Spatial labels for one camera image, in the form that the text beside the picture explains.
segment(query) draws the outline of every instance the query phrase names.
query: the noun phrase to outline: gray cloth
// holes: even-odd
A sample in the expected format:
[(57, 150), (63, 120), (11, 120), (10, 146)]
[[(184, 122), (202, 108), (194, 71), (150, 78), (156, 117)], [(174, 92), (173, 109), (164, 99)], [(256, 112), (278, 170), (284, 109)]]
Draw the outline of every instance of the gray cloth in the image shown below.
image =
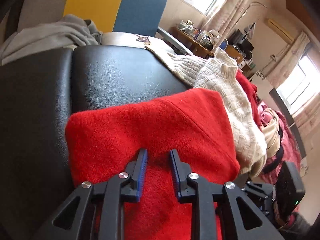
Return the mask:
[(58, 22), (39, 24), (12, 34), (0, 47), (0, 65), (49, 49), (99, 45), (102, 34), (91, 20), (69, 14)]

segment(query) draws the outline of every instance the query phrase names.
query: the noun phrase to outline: silver bolt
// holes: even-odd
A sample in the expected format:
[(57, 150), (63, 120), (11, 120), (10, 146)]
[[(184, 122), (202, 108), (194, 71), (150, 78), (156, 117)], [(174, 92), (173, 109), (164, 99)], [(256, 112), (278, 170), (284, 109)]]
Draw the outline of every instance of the silver bolt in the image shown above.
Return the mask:
[(129, 174), (126, 172), (121, 172), (119, 173), (119, 178), (121, 179), (126, 179), (127, 177), (129, 177)]
[(190, 179), (198, 179), (198, 178), (199, 178), (199, 175), (198, 175), (197, 173), (194, 173), (194, 172), (193, 172), (193, 173), (190, 173), (190, 174), (189, 174), (189, 178), (190, 178)]
[(90, 181), (84, 181), (84, 182), (81, 183), (81, 187), (89, 188), (89, 187), (91, 187), (91, 182)]
[(236, 185), (233, 182), (229, 181), (226, 183), (226, 187), (228, 189), (234, 189), (236, 187)]

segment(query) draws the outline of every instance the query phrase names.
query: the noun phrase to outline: cream turtleneck sweater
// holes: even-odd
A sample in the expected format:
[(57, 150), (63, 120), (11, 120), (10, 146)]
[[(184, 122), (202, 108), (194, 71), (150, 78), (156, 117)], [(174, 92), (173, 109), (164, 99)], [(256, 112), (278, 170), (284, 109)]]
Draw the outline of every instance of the cream turtleneck sweater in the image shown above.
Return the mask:
[(253, 120), (249, 100), (236, 80), (235, 60), (220, 48), (215, 51), (214, 58), (208, 60), (173, 55), (152, 45), (146, 45), (146, 48), (186, 84), (220, 93), (231, 124), (241, 173), (257, 176), (266, 163), (267, 144)]

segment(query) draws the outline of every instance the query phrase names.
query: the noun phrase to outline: wall-mounted air conditioner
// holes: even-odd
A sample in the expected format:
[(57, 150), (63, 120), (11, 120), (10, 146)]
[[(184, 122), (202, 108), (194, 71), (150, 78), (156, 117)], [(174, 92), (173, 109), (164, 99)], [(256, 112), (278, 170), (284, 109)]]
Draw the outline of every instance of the wall-mounted air conditioner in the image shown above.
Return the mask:
[(292, 44), (294, 38), (275, 20), (266, 19), (267, 26), (273, 30), (276, 34), (278, 34), (286, 43)]

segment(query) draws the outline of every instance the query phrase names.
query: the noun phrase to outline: leather cushion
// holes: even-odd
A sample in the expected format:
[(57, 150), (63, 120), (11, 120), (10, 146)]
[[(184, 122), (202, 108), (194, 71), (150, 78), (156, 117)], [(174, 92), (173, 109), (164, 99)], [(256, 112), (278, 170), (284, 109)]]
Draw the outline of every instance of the leather cushion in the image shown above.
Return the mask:
[(72, 50), (26, 56), (0, 71), (0, 224), (29, 239), (72, 192), (64, 127)]
[(189, 87), (146, 49), (83, 46), (72, 60), (72, 112), (148, 101)]

